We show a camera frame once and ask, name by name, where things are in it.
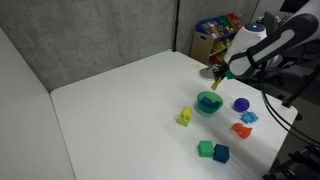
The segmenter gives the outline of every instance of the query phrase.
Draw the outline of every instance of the purple ball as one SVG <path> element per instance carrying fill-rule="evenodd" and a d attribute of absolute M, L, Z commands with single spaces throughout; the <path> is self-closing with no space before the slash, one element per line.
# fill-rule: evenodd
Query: purple ball
<path fill-rule="evenodd" d="M 246 111 L 249 109 L 249 107 L 250 107 L 250 103 L 245 98 L 238 98 L 237 100 L 234 101 L 234 104 L 233 104 L 234 110 L 238 112 Z"/>

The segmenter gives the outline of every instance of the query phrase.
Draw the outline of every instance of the white table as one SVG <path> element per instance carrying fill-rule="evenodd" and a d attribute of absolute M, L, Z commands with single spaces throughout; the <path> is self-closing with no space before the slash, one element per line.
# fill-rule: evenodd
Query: white table
<path fill-rule="evenodd" d="M 287 132 L 267 113 L 260 92 L 224 80 L 217 93 L 223 107 L 213 115 L 196 110 L 189 127 L 177 124 L 183 106 L 195 108 L 197 94 L 210 91 L 198 62 L 170 50 L 51 93 L 78 180 L 259 179 L 271 167 Z M 242 140 L 230 130 L 241 122 L 232 110 L 238 97 L 251 102 L 259 121 Z M 297 115 L 270 97 L 290 123 Z M 230 147 L 226 164 L 201 158 L 200 140 Z"/>

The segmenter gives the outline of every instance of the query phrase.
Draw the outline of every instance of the green cube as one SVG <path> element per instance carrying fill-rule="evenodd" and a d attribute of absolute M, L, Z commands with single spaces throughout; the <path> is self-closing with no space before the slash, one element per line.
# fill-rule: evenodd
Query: green cube
<path fill-rule="evenodd" d="M 179 117 L 179 119 L 178 119 L 178 124 L 181 124 L 184 127 L 188 127 L 189 122 L 190 122 L 190 120 L 186 120 L 181 117 Z"/>
<path fill-rule="evenodd" d="M 200 141 L 198 145 L 199 155 L 201 157 L 212 157 L 214 148 L 211 141 Z"/>

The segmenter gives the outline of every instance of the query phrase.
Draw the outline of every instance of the gray fabric wall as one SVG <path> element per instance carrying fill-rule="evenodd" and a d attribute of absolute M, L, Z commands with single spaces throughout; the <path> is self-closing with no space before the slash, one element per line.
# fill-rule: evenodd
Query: gray fabric wall
<path fill-rule="evenodd" d="M 181 0 L 178 50 L 197 21 L 249 22 L 257 0 Z M 1 0 L 0 27 L 49 90 L 170 49 L 176 0 Z"/>

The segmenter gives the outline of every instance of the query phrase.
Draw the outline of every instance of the black cable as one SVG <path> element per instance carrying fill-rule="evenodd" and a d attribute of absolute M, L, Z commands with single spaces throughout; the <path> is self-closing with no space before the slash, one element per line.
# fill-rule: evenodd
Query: black cable
<path fill-rule="evenodd" d="M 308 135 L 304 134 L 303 132 L 301 132 L 300 130 L 298 130 L 297 128 L 295 128 L 294 126 L 292 126 L 290 123 L 288 123 L 288 121 L 286 121 L 283 117 L 281 117 L 277 111 L 275 111 L 273 109 L 273 107 L 271 106 L 267 96 L 266 96 L 266 93 L 264 91 L 264 70 L 265 70 L 265 67 L 266 67 L 266 64 L 263 64 L 262 65 L 262 71 L 261 71 L 261 79 L 260 79 L 260 90 L 261 90 L 261 94 L 262 94 L 262 98 L 264 100 L 264 103 L 265 103 L 265 106 L 267 108 L 267 110 L 269 111 L 269 113 L 271 114 L 271 116 L 278 122 L 278 124 L 283 128 L 285 129 L 286 131 L 288 131 L 288 133 L 292 134 L 294 137 L 296 137 L 297 139 L 303 141 L 304 143 L 307 143 L 307 144 L 311 144 L 310 142 L 307 142 L 306 140 L 302 139 L 301 137 L 297 136 L 296 134 L 294 134 L 293 132 L 291 132 L 288 128 L 286 128 L 276 117 L 273 113 L 275 113 L 284 123 L 286 123 L 289 127 L 291 127 L 292 129 L 294 129 L 295 131 L 297 131 L 299 134 L 301 134 L 303 137 L 317 143 L 317 144 L 320 144 L 319 141 L 309 137 Z"/>
<path fill-rule="evenodd" d="M 317 143 L 320 145 L 320 142 L 313 139 L 312 137 L 306 135 L 305 133 L 301 132 L 299 129 L 297 129 L 296 127 L 294 127 L 293 125 L 291 125 L 288 121 L 286 121 L 270 104 L 266 93 L 264 92 L 264 90 L 261 90 L 262 96 L 265 99 L 265 103 L 270 107 L 270 109 L 282 120 L 282 122 L 284 122 L 285 124 L 287 124 L 290 128 L 292 128 L 293 130 L 297 131 L 299 134 L 301 134 L 302 136 L 304 136 L 305 138 L 309 139 L 310 141 Z"/>
<path fill-rule="evenodd" d="M 310 142 L 302 139 L 301 137 L 299 137 L 298 135 L 294 134 L 293 132 L 291 132 L 288 128 L 286 128 L 276 117 L 274 114 L 272 114 L 271 110 L 269 109 L 269 107 L 267 106 L 267 104 L 265 103 L 265 106 L 267 108 L 267 110 L 269 111 L 269 113 L 271 114 L 271 116 L 277 121 L 277 123 L 283 128 L 285 129 L 289 134 L 291 134 L 292 136 L 294 136 L 295 138 L 299 139 L 300 141 L 308 144 L 308 145 L 311 145 Z"/>

